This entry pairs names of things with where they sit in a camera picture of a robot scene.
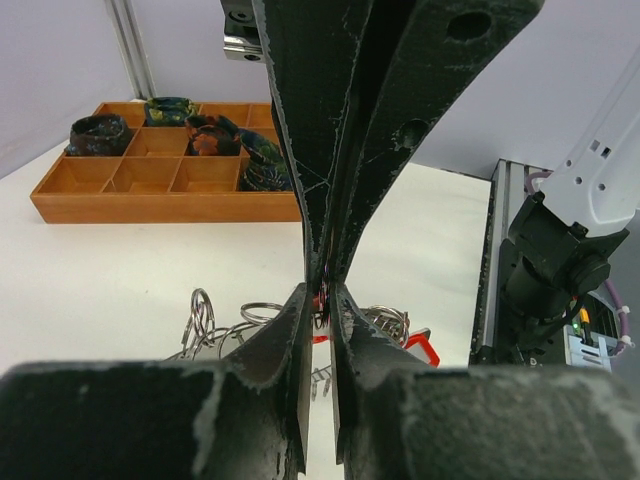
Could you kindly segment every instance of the key ring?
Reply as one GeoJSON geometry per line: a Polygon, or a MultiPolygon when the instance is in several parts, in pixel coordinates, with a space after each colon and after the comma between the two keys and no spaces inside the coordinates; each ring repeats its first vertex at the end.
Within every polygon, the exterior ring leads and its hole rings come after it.
{"type": "Polygon", "coordinates": [[[249,312],[249,310],[255,310],[257,308],[265,308],[268,310],[275,310],[280,312],[282,310],[282,305],[278,305],[277,303],[269,303],[269,302],[251,302],[245,303],[240,307],[240,316],[244,318],[247,322],[252,323],[256,326],[262,326],[265,323],[273,320],[274,317],[265,317],[262,315],[256,315],[255,313],[249,312]]]}
{"type": "Polygon", "coordinates": [[[191,294],[191,314],[182,333],[181,357],[186,358],[187,352],[199,346],[202,341],[207,342],[209,331],[215,331],[216,317],[213,313],[213,305],[207,292],[202,288],[196,288],[191,294]],[[189,337],[194,333],[189,345],[189,337]]]}
{"type": "Polygon", "coordinates": [[[409,342],[409,314],[397,308],[373,305],[363,308],[362,313],[383,332],[389,335],[401,347],[409,342]]]}

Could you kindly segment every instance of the white table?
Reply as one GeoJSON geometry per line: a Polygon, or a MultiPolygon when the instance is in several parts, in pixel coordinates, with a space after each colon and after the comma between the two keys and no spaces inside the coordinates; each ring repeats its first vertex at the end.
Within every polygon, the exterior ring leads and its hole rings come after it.
{"type": "MultiPolygon", "coordinates": [[[[47,225],[29,194],[62,151],[0,180],[0,373],[34,360],[163,359],[179,349],[195,287],[219,325],[302,280],[296,223],[47,225]]],[[[347,285],[360,306],[408,311],[442,367],[465,367],[489,183],[409,164],[367,227],[347,285]]],[[[329,364],[314,349],[314,367],[329,364]]],[[[331,395],[312,403],[307,478],[333,466],[331,395]]]]}

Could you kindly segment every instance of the wooden tray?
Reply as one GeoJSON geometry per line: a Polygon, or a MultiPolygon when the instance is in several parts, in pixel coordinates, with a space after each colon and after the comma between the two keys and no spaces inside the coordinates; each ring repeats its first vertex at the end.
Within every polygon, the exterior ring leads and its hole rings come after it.
{"type": "MultiPolygon", "coordinates": [[[[269,104],[201,103],[239,127],[277,142],[269,104]]],[[[242,192],[248,155],[190,156],[183,127],[147,127],[143,103],[103,103],[122,115],[134,137],[121,157],[62,154],[31,194],[47,223],[294,222],[292,192],[242,192]]]]}

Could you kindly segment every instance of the mounting hole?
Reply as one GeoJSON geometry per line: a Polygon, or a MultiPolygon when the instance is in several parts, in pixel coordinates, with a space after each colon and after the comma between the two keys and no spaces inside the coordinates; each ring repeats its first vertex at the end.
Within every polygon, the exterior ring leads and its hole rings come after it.
{"type": "Polygon", "coordinates": [[[489,28],[491,28],[491,17],[486,13],[463,13],[449,22],[447,36],[459,42],[468,42],[483,36],[489,28]]]}
{"type": "Polygon", "coordinates": [[[229,18],[234,22],[249,23],[251,20],[253,20],[253,15],[243,12],[242,10],[238,10],[235,12],[229,12],[229,18]]]}
{"type": "Polygon", "coordinates": [[[396,146],[402,148],[415,148],[427,134],[427,122],[414,119],[400,127],[396,134],[396,146]]]}

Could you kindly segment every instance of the red object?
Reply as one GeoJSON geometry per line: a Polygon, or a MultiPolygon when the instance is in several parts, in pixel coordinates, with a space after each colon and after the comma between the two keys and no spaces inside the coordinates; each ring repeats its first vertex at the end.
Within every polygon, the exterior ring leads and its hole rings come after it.
{"type": "Polygon", "coordinates": [[[418,346],[424,351],[424,353],[429,358],[429,365],[433,365],[434,367],[437,367],[438,365],[440,365],[440,357],[438,356],[436,351],[433,349],[433,347],[431,346],[431,343],[429,343],[429,339],[426,337],[424,333],[419,332],[411,335],[409,337],[409,341],[407,342],[407,346],[405,347],[405,349],[409,350],[411,347],[414,347],[414,346],[418,346]]]}

